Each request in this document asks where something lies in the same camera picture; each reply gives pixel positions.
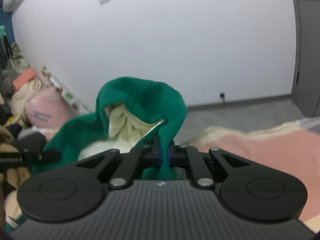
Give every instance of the orange box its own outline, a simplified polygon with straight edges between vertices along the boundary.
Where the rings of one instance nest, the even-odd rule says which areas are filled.
[[[29,82],[30,80],[34,79],[36,77],[36,73],[32,68],[29,68],[25,72],[23,72],[20,76],[18,76],[14,81],[12,81],[12,84],[14,85],[15,91],[18,91],[19,88]]]

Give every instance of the pink bag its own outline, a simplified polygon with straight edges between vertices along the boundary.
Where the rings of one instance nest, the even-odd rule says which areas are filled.
[[[59,129],[75,116],[71,107],[55,88],[39,91],[25,104],[30,123],[37,128]]]

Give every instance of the ribbed gray surface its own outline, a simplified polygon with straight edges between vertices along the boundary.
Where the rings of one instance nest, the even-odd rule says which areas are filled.
[[[241,220],[213,192],[187,180],[165,183],[136,181],[112,191],[84,218],[51,225],[27,220],[11,235],[16,240],[308,240],[314,235],[298,220],[276,225]]]

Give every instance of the green garment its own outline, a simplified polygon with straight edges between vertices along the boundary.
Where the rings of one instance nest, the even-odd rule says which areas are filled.
[[[104,108],[122,102],[127,110],[146,123],[161,124],[142,138],[138,144],[152,144],[161,139],[163,164],[160,169],[144,170],[143,179],[177,179],[167,162],[167,147],[179,131],[187,114],[181,95],[169,85],[150,80],[121,77],[107,82],[100,90],[96,112],[81,115],[66,122],[46,145],[44,150],[56,149],[62,153],[59,163],[34,166],[32,174],[47,171],[78,160],[80,151],[92,142],[108,138],[109,120]]]

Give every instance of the blue curtain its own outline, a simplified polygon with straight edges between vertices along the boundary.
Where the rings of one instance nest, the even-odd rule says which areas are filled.
[[[11,16],[12,12],[4,12],[3,10],[0,10],[0,25],[5,26],[5,33],[7,34],[10,44],[16,41],[13,34]]]

